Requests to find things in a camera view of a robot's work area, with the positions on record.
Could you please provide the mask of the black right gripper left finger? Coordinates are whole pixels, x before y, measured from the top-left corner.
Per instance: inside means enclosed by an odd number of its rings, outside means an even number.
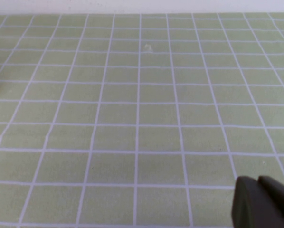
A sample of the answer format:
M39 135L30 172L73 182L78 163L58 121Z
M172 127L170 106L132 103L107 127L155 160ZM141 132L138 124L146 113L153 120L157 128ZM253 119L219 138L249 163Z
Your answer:
M239 176L231 210L235 228L284 228L284 217L258 179Z

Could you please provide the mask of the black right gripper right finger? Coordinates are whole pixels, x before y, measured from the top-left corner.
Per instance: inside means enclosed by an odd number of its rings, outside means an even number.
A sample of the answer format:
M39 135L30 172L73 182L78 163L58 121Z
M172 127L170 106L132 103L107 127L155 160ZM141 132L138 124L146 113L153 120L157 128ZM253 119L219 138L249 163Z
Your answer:
M259 176L258 182L284 217L284 185L269 176Z

